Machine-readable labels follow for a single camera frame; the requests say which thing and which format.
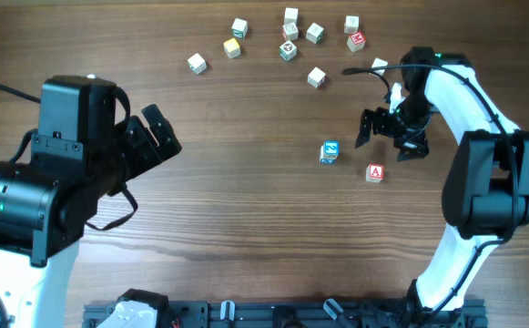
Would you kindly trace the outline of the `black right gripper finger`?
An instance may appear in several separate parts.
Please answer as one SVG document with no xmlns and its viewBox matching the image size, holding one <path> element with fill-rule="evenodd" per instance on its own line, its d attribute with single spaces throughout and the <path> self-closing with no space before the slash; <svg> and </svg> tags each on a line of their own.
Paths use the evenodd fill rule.
<svg viewBox="0 0 529 328">
<path fill-rule="evenodd" d="M 355 141 L 356 149 L 366 144 L 371 138 L 373 114 L 374 112 L 369 109 L 365 109 L 361 114 L 359 134 Z"/>
<path fill-rule="evenodd" d="M 426 140 L 406 141 L 402 143 L 400 139 L 395 140 L 395 147 L 400 150 L 397 160 L 405 161 L 412 159 L 423 159 L 429 154 L 428 142 Z"/>
</svg>

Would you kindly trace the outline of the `red A wooden block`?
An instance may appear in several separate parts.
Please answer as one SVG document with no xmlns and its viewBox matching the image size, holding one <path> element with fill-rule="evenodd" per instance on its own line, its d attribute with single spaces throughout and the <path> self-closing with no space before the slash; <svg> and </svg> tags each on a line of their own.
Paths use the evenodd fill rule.
<svg viewBox="0 0 529 328">
<path fill-rule="evenodd" d="M 366 180 L 369 182 L 379 183 L 384 177 L 384 166 L 378 164 L 369 164 L 366 169 Z"/>
</svg>

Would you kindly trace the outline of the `blue bottom tower block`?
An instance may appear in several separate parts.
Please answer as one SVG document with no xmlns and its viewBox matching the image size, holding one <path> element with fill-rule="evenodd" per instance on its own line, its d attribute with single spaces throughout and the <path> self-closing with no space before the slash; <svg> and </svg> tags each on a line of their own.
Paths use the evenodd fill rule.
<svg viewBox="0 0 529 328">
<path fill-rule="evenodd" d="M 339 155 L 339 151 L 334 147 L 320 147 L 320 163 L 333 164 Z"/>
</svg>

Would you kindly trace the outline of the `blue letter wooden block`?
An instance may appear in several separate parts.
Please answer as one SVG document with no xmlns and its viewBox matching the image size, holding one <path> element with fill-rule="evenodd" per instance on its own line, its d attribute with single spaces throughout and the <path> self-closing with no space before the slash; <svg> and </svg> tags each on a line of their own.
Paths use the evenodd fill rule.
<svg viewBox="0 0 529 328">
<path fill-rule="evenodd" d="M 335 160 L 340 154 L 340 144 L 336 140 L 325 140 L 321 149 L 321 158 Z"/>
</svg>

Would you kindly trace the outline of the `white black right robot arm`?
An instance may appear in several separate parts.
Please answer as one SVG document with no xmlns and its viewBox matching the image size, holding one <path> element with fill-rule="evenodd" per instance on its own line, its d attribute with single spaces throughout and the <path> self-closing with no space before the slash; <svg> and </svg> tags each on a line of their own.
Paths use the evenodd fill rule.
<svg viewBox="0 0 529 328">
<path fill-rule="evenodd" d="M 413 47 L 396 65 L 408 95 L 390 87 L 388 108 L 366 109 L 355 145 L 391 138 L 399 160 L 429 153 L 425 130 L 440 114 L 458 144 L 442 192 L 443 237 L 397 312 L 401 325 L 430 325 L 463 308 L 483 262 L 529 223 L 529 131 L 484 93 L 468 58 Z"/>
</svg>

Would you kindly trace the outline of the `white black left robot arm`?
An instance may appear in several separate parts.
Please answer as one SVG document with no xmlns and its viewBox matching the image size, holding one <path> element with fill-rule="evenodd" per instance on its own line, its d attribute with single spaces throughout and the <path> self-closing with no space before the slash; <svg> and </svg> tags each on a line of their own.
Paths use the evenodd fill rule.
<svg viewBox="0 0 529 328">
<path fill-rule="evenodd" d="M 181 151 L 156 105 L 117 119 L 130 103 L 111 81 L 51 77 L 37 103 L 37 127 L 0 161 L 0 327 L 62 326 L 79 242 L 99 200 L 127 194 L 131 179 Z"/>
</svg>

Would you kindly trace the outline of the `plain wooden block far right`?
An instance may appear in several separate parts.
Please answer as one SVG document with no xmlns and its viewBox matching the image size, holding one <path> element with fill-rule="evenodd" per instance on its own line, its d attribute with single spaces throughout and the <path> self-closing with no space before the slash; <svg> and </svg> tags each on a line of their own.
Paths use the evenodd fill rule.
<svg viewBox="0 0 529 328">
<path fill-rule="evenodd" d="M 386 66 L 388 66 L 388 62 L 378 57 L 376 57 L 372 63 L 372 67 L 386 67 Z M 381 75 L 381 76 L 383 75 L 383 73 L 384 73 L 384 69 L 374 71 L 374 74 Z"/>
</svg>

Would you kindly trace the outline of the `plain wooden block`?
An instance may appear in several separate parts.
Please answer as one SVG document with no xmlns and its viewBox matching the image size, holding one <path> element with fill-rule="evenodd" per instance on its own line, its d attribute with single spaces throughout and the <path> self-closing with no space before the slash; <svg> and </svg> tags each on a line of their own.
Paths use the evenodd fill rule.
<svg viewBox="0 0 529 328">
<path fill-rule="evenodd" d="M 284 13 L 284 24 L 296 24 L 298 22 L 299 9 L 294 7 L 286 7 Z"/>
<path fill-rule="evenodd" d="M 308 74 L 307 81 L 310 85 L 312 85 L 315 88 L 319 88 L 323 82 L 325 81 L 326 73 L 319 69 L 318 67 L 314 67 L 311 72 Z"/>
<path fill-rule="evenodd" d="M 378 57 L 376 57 L 372 63 L 372 67 L 386 67 L 386 66 L 388 66 L 388 62 Z M 384 69 L 374 71 L 374 74 L 381 75 L 381 76 L 383 75 L 383 73 L 384 73 Z"/>
<path fill-rule="evenodd" d="M 347 15 L 344 21 L 344 33 L 351 35 L 358 32 L 360 26 L 360 18 L 356 15 Z"/>
<path fill-rule="evenodd" d="M 207 68 L 206 60 L 199 53 L 188 59 L 188 65 L 196 75 L 201 74 Z"/>
</svg>

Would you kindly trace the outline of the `plain wooden block far left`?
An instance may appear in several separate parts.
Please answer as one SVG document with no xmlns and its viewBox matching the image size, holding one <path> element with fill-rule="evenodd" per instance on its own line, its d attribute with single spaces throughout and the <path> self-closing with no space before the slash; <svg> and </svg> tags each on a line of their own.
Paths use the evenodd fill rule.
<svg viewBox="0 0 529 328">
<path fill-rule="evenodd" d="M 188 65 L 196 75 L 201 74 L 207 68 L 206 60 L 199 53 L 188 59 Z"/>
</svg>

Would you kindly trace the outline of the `red M wooden block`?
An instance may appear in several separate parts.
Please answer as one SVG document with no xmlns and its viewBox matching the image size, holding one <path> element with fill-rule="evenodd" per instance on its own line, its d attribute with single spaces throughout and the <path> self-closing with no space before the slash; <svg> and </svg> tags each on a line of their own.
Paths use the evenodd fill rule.
<svg viewBox="0 0 529 328">
<path fill-rule="evenodd" d="M 348 36 L 347 46 L 351 52 L 362 50 L 366 43 L 366 37 L 362 31 L 358 31 Z"/>
</svg>

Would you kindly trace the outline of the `plain wooden block upper right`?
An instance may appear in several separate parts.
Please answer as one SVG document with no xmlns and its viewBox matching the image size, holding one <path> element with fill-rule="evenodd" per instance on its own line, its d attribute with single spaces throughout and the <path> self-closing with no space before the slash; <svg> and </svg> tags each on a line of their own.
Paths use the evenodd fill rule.
<svg viewBox="0 0 529 328">
<path fill-rule="evenodd" d="M 344 33 L 351 35 L 358 32 L 360 26 L 360 18 L 356 15 L 347 15 L 344 21 Z"/>
</svg>

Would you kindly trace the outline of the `yellow top wooden block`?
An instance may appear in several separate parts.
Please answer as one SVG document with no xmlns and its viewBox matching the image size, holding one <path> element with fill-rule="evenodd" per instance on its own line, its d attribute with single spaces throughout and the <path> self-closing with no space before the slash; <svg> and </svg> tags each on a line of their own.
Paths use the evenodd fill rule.
<svg viewBox="0 0 529 328">
<path fill-rule="evenodd" d="M 235 58 L 241 54 L 241 47 L 236 38 L 231 38 L 224 42 L 223 47 L 228 58 Z"/>
</svg>

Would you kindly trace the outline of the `red side wooden block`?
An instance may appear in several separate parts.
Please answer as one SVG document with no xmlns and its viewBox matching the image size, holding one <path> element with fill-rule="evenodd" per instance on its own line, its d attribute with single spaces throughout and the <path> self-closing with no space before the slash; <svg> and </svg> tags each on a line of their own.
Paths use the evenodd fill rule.
<svg viewBox="0 0 529 328">
<path fill-rule="evenodd" d="M 286 41 L 292 41 L 299 37 L 299 29 L 297 25 L 292 22 L 282 26 L 282 35 Z"/>
</svg>

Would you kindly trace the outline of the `plain wooden block top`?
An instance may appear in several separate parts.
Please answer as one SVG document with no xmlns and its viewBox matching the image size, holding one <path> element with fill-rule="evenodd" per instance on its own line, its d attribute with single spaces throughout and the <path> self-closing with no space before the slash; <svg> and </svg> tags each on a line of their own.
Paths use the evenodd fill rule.
<svg viewBox="0 0 529 328">
<path fill-rule="evenodd" d="M 296 24 L 298 22 L 299 9 L 294 7 L 286 7 L 284 13 L 284 24 Z"/>
</svg>

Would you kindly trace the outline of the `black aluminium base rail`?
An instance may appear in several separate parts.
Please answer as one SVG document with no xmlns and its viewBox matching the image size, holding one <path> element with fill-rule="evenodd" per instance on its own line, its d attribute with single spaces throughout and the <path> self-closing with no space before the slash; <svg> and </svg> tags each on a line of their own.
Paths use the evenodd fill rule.
<svg viewBox="0 0 529 328">
<path fill-rule="evenodd" d="M 102 324 L 117 313 L 118 301 L 85 305 L 84 328 Z M 182 328 L 283 328 L 283 327 L 458 327 L 486 328 L 488 319 L 484 300 L 466 300 L 463 307 L 439 312 L 427 323 L 402 321 L 402 299 L 371 299 L 363 302 L 337 301 L 342 319 L 333 319 L 320 302 L 285 303 L 209 303 L 205 301 L 169 301 L 167 314 L 157 327 Z"/>
</svg>

